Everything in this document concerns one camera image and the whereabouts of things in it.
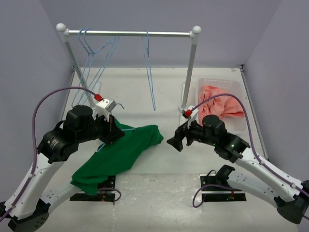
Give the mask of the blue hanger with shirt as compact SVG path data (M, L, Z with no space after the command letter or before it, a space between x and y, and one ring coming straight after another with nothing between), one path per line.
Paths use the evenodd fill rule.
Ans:
M118 105L120 105L120 106L124 109L124 107L123 107L122 104L116 103L116 106L118 106ZM126 133L126 132L134 132L134 131L136 130L136 128L134 128L134 127L125 127L125 126L122 125L116 118L115 118L115 123L116 123L116 125L118 126L118 128L120 128L124 133ZM108 145L108 144L104 144L104 143L102 142L102 145L99 146L99 148L97 149L97 151L99 152L105 145Z

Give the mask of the green t shirt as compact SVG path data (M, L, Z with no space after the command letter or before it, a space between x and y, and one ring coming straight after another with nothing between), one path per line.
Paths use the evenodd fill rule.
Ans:
M88 195L96 195L99 183L107 180L108 176L130 170L146 149L160 144L164 139L157 125L135 128L134 132L126 132L123 138L96 151L72 175L70 183Z

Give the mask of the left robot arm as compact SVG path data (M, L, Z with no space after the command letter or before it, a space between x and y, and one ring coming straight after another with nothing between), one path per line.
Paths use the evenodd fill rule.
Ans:
M109 145L124 135L108 111L101 110L100 114L93 116L93 110L85 105L69 110L65 120L43 136L34 167L22 181L30 180L21 198L14 202L22 185L9 200L0 204L0 214L10 220L10 229L14 232L38 230L58 206L80 191L70 181L55 190L46 190L54 174L78 150L79 144L99 139Z

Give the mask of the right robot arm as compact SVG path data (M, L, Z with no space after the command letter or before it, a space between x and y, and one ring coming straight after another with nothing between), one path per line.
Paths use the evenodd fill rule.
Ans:
M309 207L309 182L292 177L258 155L253 146L229 133L218 116L204 117L202 125L196 121L183 123L167 143L182 151L183 139L187 140L187 145L199 142L213 146L219 157L254 175L246 177L233 167L224 165L215 178L215 186L219 189L248 192L275 207L291 223L299 224L305 218Z

